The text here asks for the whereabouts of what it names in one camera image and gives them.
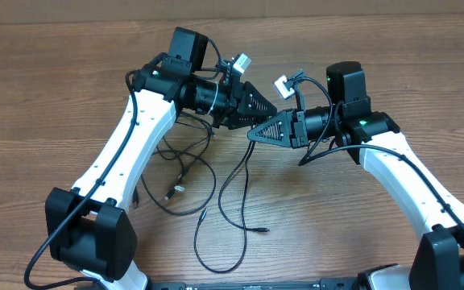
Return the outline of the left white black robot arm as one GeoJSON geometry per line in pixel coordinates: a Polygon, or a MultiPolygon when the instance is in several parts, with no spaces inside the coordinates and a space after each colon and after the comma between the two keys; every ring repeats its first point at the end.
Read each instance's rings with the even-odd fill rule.
{"type": "Polygon", "coordinates": [[[183,110],[209,115],[216,127],[259,124],[276,108],[250,83],[251,63],[239,54],[204,68],[212,40],[178,27],[170,48],[126,74],[126,109],[90,168],[69,190],[54,188],[45,202],[44,249],[99,289],[145,289],[135,264],[138,238],[128,211],[134,191],[160,140],[183,110]]]}

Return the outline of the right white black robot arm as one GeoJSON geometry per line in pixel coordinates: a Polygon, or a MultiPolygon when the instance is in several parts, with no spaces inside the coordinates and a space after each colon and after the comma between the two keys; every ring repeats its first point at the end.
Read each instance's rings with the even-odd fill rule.
{"type": "Polygon", "coordinates": [[[297,107],[282,110],[247,134],[249,140],[309,150],[308,164],[345,151],[369,172],[399,206],[417,236],[412,266],[389,264],[354,278],[319,281],[320,289],[464,289],[464,204],[422,164],[388,114],[373,111],[362,65],[331,64],[322,92],[329,104],[305,109],[299,91],[309,77],[299,71],[274,82],[282,98],[297,107]]]}

